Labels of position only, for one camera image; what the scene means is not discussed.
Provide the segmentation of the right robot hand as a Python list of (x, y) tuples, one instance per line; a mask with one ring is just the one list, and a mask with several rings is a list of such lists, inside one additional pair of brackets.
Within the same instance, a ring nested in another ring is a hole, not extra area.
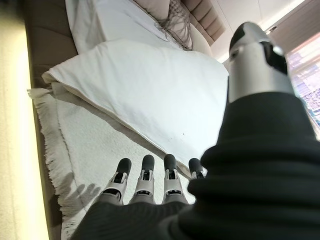
[(317, 240), (320, 143), (283, 53), (255, 23), (229, 47), (227, 104), (215, 146), (193, 159), (188, 191), (120, 205), (103, 191), (74, 240)]

